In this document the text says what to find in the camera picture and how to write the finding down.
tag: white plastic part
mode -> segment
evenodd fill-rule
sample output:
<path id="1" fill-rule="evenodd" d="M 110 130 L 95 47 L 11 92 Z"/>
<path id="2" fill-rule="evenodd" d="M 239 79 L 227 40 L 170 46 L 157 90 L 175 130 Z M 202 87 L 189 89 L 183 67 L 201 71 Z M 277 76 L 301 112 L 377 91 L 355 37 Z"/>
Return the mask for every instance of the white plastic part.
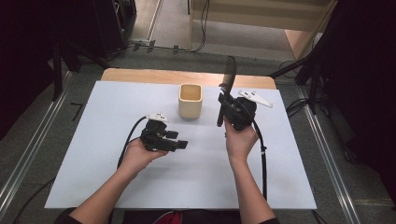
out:
<path id="1" fill-rule="evenodd" d="M 152 115 L 147 115 L 147 119 L 154 119 L 162 122 L 169 122 L 168 118 L 163 115 L 162 113 L 157 113 L 157 114 L 152 114 Z"/>
<path id="2" fill-rule="evenodd" d="M 260 97 L 259 94 L 257 94 L 255 91 L 239 91 L 238 92 L 241 96 L 247 98 L 249 101 L 261 104 L 261 105 L 266 105 L 270 108 L 273 107 L 272 103 L 269 103 L 266 101 L 264 98 Z"/>

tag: right hand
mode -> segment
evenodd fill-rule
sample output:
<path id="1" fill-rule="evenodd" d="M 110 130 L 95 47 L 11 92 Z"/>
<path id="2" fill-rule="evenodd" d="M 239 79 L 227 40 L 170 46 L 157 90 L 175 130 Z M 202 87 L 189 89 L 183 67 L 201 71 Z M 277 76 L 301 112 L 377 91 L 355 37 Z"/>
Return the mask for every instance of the right hand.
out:
<path id="1" fill-rule="evenodd" d="M 224 126 L 226 132 L 226 147 L 230 164 L 234 165 L 239 162 L 247 162 L 248 154 L 259 136 L 253 127 L 246 127 L 242 131 L 236 131 L 227 118 L 224 117 Z"/>

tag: left hand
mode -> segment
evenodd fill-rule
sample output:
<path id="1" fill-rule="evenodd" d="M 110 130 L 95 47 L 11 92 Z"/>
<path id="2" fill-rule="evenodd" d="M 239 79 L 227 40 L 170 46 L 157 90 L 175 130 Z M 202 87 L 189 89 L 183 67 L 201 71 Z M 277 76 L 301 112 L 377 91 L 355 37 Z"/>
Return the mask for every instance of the left hand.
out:
<path id="1" fill-rule="evenodd" d="M 140 139 L 135 139 L 128 145 L 119 170 L 134 179 L 152 161 L 165 156 L 167 153 L 167 151 L 161 150 L 148 151 Z"/>

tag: table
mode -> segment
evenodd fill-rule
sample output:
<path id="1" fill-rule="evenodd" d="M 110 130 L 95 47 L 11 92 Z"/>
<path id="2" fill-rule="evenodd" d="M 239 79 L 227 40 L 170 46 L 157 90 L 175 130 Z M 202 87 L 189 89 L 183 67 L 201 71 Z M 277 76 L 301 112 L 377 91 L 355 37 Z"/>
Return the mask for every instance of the table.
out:
<path id="1" fill-rule="evenodd" d="M 207 20 L 285 29 L 296 60 L 319 32 L 323 32 L 337 1 L 334 0 L 210 0 Z M 192 22 L 200 20 L 206 0 L 191 0 Z"/>
<path id="2" fill-rule="evenodd" d="M 221 81 L 221 74 L 107 69 L 102 80 L 95 84 L 46 208 L 78 206 L 94 193 L 115 171 L 125 137 L 140 118 L 138 115 L 160 108 L 162 111 L 155 112 L 163 112 L 169 118 L 167 130 L 179 132 L 178 139 L 188 140 L 189 144 L 186 149 L 170 153 L 142 171 L 124 191 L 116 207 L 237 209 L 224 131 L 216 125 L 217 86 Z M 186 82 L 204 86 L 203 110 L 196 120 L 183 120 L 176 112 L 178 85 L 175 84 Z M 271 148 L 267 149 L 269 204 L 274 209 L 315 209 L 275 82 L 269 77 L 237 76 L 234 86 L 244 90 L 254 86 L 257 93 L 263 93 L 267 100 L 275 103 L 273 108 L 260 107 L 256 115 L 259 126 L 266 123 L 262 130 L 264 144 Z M 260 144 L 256 144 L 248 158 L 259 186 L 262 185 L 260 155 Z"/>

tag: white floor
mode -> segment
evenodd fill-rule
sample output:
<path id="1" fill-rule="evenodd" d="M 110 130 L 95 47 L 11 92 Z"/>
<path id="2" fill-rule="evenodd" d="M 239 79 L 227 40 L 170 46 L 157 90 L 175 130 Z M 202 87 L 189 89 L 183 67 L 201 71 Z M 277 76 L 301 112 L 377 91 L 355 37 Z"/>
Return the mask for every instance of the white floor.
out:
<path id="1" fill-rule="evenodd" d="M 187 48 L 190 25 L 187 0 L 135 0 L 135 3 L 133 41 L 155 40 L 155 46 Z M 202 37 L 201 22 L 194 21 L 192 49 L 198 48 Z M 281 62 L 295 60 L 284 30 L 213 21 L 206 24 L 205 47 L 201 52 Z"/>

